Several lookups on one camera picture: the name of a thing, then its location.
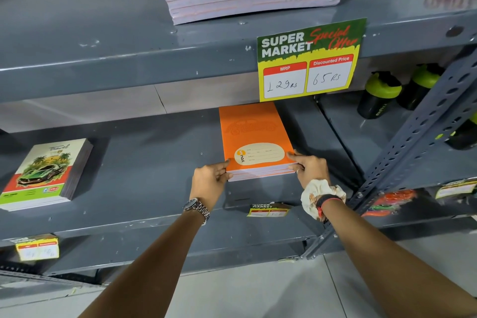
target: white tile floor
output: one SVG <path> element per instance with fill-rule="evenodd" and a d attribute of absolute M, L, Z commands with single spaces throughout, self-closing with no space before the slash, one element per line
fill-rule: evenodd
<path fill-rule="evenodd" d="M 477 296 L 477 235 L 455 233 L 401 244 Z M 0 318 L 74 318 L 98 294 L 77 289 L 73 294 L 69 290 L 0 301 Z M 167 314 L 176 317 L 376 318 L 383 314 L 348 256 L 339 252 L 311 261 L 181 277 Z"/>

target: orange notebook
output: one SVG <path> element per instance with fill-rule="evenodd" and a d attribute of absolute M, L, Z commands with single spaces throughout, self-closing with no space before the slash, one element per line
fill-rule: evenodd
<path fill-rule="evenodd" d="M 293 151 L 273 102 L 218 109 L 230 181 L 293 173 L 286 152 Z"/>

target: special offer sign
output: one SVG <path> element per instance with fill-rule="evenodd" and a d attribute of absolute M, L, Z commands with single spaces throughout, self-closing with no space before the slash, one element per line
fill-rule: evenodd
<path fill-rule="evenodd" d="M 346 89 L 366 18 L 257 38 L 260 102 Z"/>

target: palm tree illustration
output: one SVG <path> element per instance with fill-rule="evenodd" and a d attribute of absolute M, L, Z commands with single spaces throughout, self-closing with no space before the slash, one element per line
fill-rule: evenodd
<path fill-rule="evenodd" d="M 67 153 L 62 153 L 60 155 L 60 159 L 62 159 L 63 161 L 67 161 L 69 158 L 70 158 L 71 154 L 69 152 Z"/>
<path fill-rule="evenodd" d="M 33 160 L 33 164 L 38 165 L 45 161 L 46 156 L 39 156 Z"/>

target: silver watch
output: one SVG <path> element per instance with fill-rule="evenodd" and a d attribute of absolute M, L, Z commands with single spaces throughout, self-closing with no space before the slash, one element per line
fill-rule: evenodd
<path fill-rule="evenodd" d="M 207 210 L 207 207 L 205 207 L 204 204 L 201 203 L 199 201 L 199 199 L 196 198 L 196 197 L 187 201 L 187 203 L 184 205 L 183 209 L 184 209 L 184 211 L 195 209 L 195 210 L 199 211 L 202 215 L 204 215 L 204 218 L 206 219 L 206 221 L 204 221 L 204 224 L 202 224 L 202 225 L 205 225 L 207 220 L 210 217 L 210 211 Z"/>

